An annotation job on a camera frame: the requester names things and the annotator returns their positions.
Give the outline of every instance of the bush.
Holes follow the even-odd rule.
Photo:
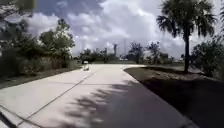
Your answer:
[[[224,55],[224,46],[215,38],[194,47],[192,56],[193,65],[201,69],[206,76],[212,77],[215,70],[220,68]]]
[[[224,81],[224,63],[222,62],[220,65],[219,77],[222,81]]]

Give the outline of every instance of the green grass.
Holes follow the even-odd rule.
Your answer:
[[[43,72],[37,73],[34,76],[19,76],[19,77],[13,77],[13,78],[8,78],[8,79],[2,79],[2,80],[0,80],[0,89],[20,85],[23,83],[27,83],[27,82],[31,82],[34,80],[54,76],[57,74],[69,72],[69,71],[80,69],[80,68],[81,68],[81,65],[73,64],[73,66],[71,66],[70,68],[62,68],[62,69],[43,71]]]
[[[125,70],[201,128],[224,128],[224,83],[165,67]]]

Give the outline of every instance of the concrete path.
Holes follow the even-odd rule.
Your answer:
[[[179,128],[186,119],[123,71],[91,65],[0,90],[0,110],[20,128]]]

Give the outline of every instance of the sky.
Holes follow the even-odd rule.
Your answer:
[[[210,1],[218,15],[221,0]],[[162,0],[37,0],[33,17],[28,20],[29,32],[38,36],[55,28],[57,20],[64,18],[76,44],[71,49],[73,55],[87,48],[108,48],[112,52],[114,43],[118,44],[118,53],[124,54],[133,41],[143,46],[159,41],[162,52],[178,58],[184,53],[182,38],[161,32],[156,23],[161,3]],[[220,23],[215,27],[218,33]],[[193,33],[191,49],[203,40]]]

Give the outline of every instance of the cloud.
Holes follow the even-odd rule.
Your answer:
[[[66,7],[68,7],[68,2],[67,1],[59,1],[59,2],[57,2],[57,6],[59,6],[61,8],[66,8]]]
[[[54,29],[59,18],[52,14],[47,16],[43,13],[34,13],[32,18],[28,18],[29,32],[33,35],[40,35],[42,32]]]
[[[85,34],[89,37],[88,44],[92,47],[99,46],[102,49],[109,41],[121,44],[118,52],[123,53],[123,49],[128,49],[129,43],[134,40],[142,45],[148,44],[149,41],[166,41],[163,42],[164,47],[168,46],[166,44],[182,46],[181,39],[173,39],[169,34],[160,32],[157,27],[157,14],[154,12],[159,12],[159,4],[160,2],[145,0],[105,0],[99,3],[102,8],[100,12],[80,14],[70,12],[67,19],[71,21],[76,34],[81,36]],[[78,27],[82,27],[81,32],[77,32]],[[123,40],[127,40],[128,43],[123,45]]]
[[[95,11],[86,1],[81,3],[88,8],[89,12],[75,12],[74,9],[68,11],[63,17],[70,24],[75,38],[76,47],[73,53],[78,53],[84,48],[104,49],[107,42],[118,44],[118,53],[127,52],[130,43],[136,41],[146,46],[149,42],[160,41],[163,52],[168,52],[171,56],[179,57],[184,53],[184,41],[181,37],[173,38],[170,34],[161,32],[157,26],[156,18],[160,15],[160,5],[162,0],[100,0],[100,9]],[[220,1],[213,0],[216,5],[214,13],[219,13]],[[57,6],[68,7],[67,1],[59,1]],[[44,15],[35,13],[30,19],[30,31],[40,34],[43,31],[54,28],[58,17],[54,14]],[[198,38],[197,33],[193,33],[191,48],[200,43],[204,38]]]

